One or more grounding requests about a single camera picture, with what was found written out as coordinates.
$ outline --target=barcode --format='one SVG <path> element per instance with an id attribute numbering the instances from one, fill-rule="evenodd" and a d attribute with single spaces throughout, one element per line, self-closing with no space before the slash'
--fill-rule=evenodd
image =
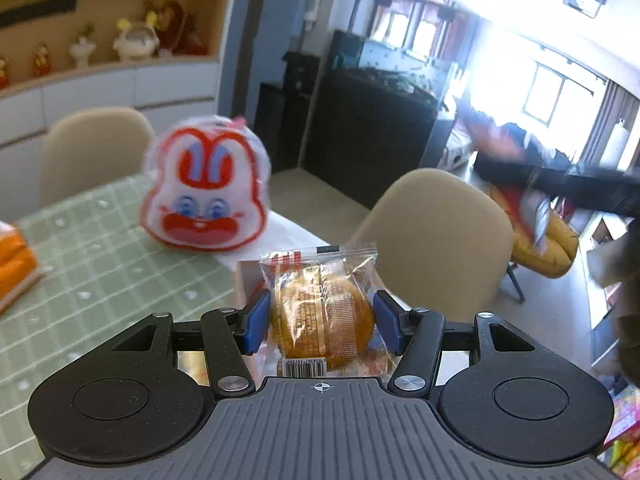
<path id="1" fill-rule="evenodd" d="M 283 359 L 282 376 L 299 379 L 326 377 L 326 358 Z"/>

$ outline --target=orange package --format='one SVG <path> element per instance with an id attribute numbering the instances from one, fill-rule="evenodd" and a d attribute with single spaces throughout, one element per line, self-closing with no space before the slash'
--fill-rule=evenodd
<path id="1" fill-rule="evenodd" d="M 39 278 L 36 256 L 20 231 L 0 222 L 0 314 Z"/>

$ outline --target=red outline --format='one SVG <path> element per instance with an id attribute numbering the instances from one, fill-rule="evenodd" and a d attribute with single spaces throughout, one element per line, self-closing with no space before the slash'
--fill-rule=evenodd
<path id="1" fill-rule="evenodd" d="M 174 243 L 169 242 L 167 240 L 163 240 L 162 238 L 157 236 L 151 230 L 151 228 L 149 227 L 148 221 L 147 221 L 147 215 L 148 215 L 149 206 L 151 204 L 151 201 L 156 197 L 156 195 L 158 195 L 158 192 L 160 191 L 160 188 L 162 187 L 162 184 L 164 184 L 164 164 L 165 164 L 165 161 L 166 161 L 166 157 L 168 155 L 169 148 L 171 147 L 171 145 L 177 139 L 179 139 L 180 137 L 182 137 L 184 135 L 195 136 L 195 137 L 199 138 L 203 142 L 203 144 L 205 146 L 210 144 L 212 149 L 216 144 L 218 144 L 219 142 L 222 142 L 222 140 L 225 140 L 225 139 L 236 140 L 244 148 L 244 150 L 246 152 L 246 155 L 247 155 L 247 158 L 249 159 L 249 162 L 251 164 L 251 173 L 252 173 L 252 175 L 251 175 L 252 176 L 252 179 L 251 179 L 252 180 L 252 186 L 251 186 L 251 194 L 252 194 L 252 196 L 251 196 L 251 199 L 252 199 L 252 202 L 254 203 L 254 205 L 258 208 L 258 211 L 260 211 L 260 227 L 247 240 L 244 240 L 243 242 L 241 242 L 239 244 L 236 244 L 234 246 L 231 246 L 231 247 L 207 249 L 207 248 L 190 246 L 190 245 L 174 244 Z M 242 246 L 250 244 L 258 236 L 260 236 L 260 234 L 264 231 L 264 228 L 266 227 L 266 223 L 267 223 L 266 222 L 266 212 L 265 212 L 264 206 L 262 205 L 262 202 L 260 202 L 260 199 L 259 199 L 259 196 L 258 196 L 259 193 L 260 193 L 260 189 L 259 189 L 259 185 L 258 185 L 258 171 L 257 171 L 257 163 L 256 163 L 256 160 L 255 160 L 255 153 L 253 152 L 253 150 L 249 146 L 249 143 L 246 141 L 246 139 L 241 134 L 239 134 L 237 132 L 226 131 L 223 134 L 217 136 L 215 139 L 210 140 L 209 137 L 207 137 L 207 135 L 201 130 L 198 130 L 198 129 L 193 128 L 193 127 L 180 128 L 179 130 L 174 131 L 162 143 L 162 146 L 160 147 L 158 167 L 160 168 L 160 179 L 157 181 L 156 184 L 154 184 L 154 186 L 152 187 L 151 191 L 145 196 L 145 199 L 142 201 L 142 205 L 140 206 L 140 225 L 142 225 L 143 229 L 152 238 L 155 238 L 159 242 L 162 242 L 165 245 L 169 245 L 169 246 L 177 248 L 177 249 L 191 249 L 191 250 L 203 251 L 203 252 L 207 252 L 207 253 L 219 253 L 219 252 L 222 252 L 222 251 L 235 251 L 236 249 L 239 249 Z"/>

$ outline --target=metal screw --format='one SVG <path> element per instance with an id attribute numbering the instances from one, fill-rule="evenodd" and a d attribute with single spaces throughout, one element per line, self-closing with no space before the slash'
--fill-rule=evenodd
<path id="1" fill-rule="evenodd" d="M 422 377 L 418 377 L 417 375 L 401 375 L 394 381 L 394 384 L 396 388 L 400 388 L 406 392 L 414 392 L 415 390 L 424 388 L 426 382 Z"/>
<path id="2" fill-rule="evenodd" d="M 240 392 L 249 387 L 249 381 L 239 375 L 228 375 L 218 381 L 218 387 L 226 392 Z"/>

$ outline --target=white cabinet drawer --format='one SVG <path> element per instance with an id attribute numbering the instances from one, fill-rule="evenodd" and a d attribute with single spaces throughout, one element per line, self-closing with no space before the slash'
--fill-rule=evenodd
<path id="1" fill-rule="evenodd" d="M 136 107 L 214 98 L 218 63 L 180 63 L 136 69 Z"/>
<path id="2" fill-rule="evenodd" d="M 0 99 L 0 144 L 43 129 L 39 88 Z"/>
<path id="3" fill-rule="evenodd" d="M 46 125 L 83 108 L 133 106 L 133 85 L 133 70 L 116 70 L 45 86 L 42 98 Z"/>
<path id="4" fill-rule="evenodd" d="M 40 151 L 44 136 L 0 148 L 0 220 L 12 222 L 40 208 Z"/>
<path id="5" fill-rule="evenodd" d="M 161 134 L 168 129 L 169 126 L 178 121 L 199 115 L 211 115 L 215 113 L 215 111 L 215 101 L 202 101 L 199 103 L 149 108 L 142 110 L 142 113 L 149 119 L 156 134 Z"/>

